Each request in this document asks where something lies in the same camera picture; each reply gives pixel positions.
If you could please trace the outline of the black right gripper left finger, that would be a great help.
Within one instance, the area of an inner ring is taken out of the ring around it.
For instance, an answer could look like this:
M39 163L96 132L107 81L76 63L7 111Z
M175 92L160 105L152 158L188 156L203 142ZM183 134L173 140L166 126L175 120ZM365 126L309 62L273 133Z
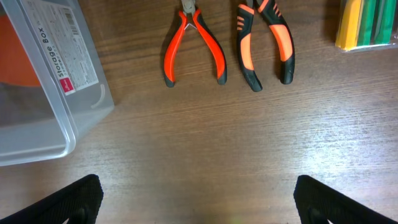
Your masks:
M87 175L42 200L1 219L1 224L95 224L103 200L99 177Z

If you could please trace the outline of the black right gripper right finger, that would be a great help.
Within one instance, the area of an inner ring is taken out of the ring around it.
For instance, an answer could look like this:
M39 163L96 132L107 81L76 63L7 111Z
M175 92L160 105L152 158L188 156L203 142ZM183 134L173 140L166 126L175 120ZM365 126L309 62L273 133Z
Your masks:
M298 176L294 200L302 224L397 224L309 175Z

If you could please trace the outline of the orange scraper wooden handle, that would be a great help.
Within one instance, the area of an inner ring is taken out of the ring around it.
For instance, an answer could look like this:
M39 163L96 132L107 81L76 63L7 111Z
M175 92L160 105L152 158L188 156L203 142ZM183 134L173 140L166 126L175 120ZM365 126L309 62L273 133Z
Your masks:
M1 83L39 87L30 60L6 15L1 16Z

